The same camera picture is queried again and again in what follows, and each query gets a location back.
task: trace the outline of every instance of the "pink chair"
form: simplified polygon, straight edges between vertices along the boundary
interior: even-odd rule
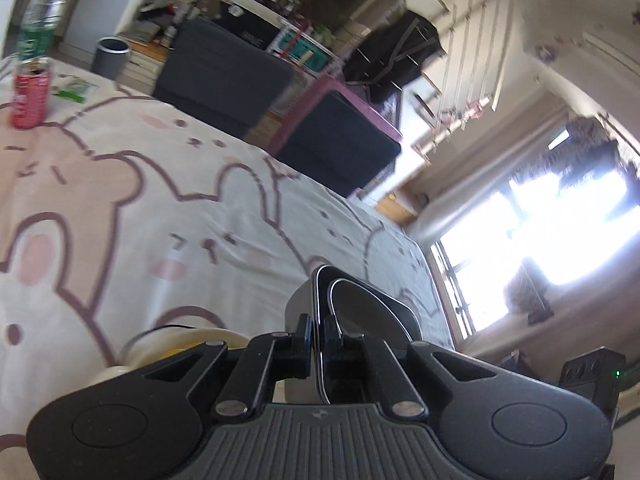
[[[293,105],[284,118],[280,130],[271,138],[267,147],[267,152],[271,156],[276,156],[287,143],[289,137],[296,131],[296,128],[318,105],[324,96],[331,92],[339,92],[350,104],[356,108],[371,124],[397,142],[402,141],[402,135],[391,124],[371,108],[366,102],[360,99],[348,86],[331,76],[323,75],[318,78],[304,93],[304,95]]]

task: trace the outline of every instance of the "can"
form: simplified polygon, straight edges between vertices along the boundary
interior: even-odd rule
[[[18,64],[14,79],[14,128],[27,130],[44,122],[52,75],[47,57],[35,57]]]

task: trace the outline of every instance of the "gray trash bin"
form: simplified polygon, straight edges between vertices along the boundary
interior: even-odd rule
[[[129,59],[131,47],[122,38],[108,36],[98,40],[91,72],[115,80]]]

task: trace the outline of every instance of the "black chair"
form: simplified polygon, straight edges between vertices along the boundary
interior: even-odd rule
[[[339,92],[331,91],[298,125],[275,158],[340,196],[365,187],[398,155],[381,132]]]
[[[175,38],[153,97],[241,139],[293,75],[286,61],[196,18]]]

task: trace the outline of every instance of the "clear bottle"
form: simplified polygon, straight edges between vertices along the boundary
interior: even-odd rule
[[[20,59],[44,56],[62,19],[66,0],[31,0],[22,18]]]

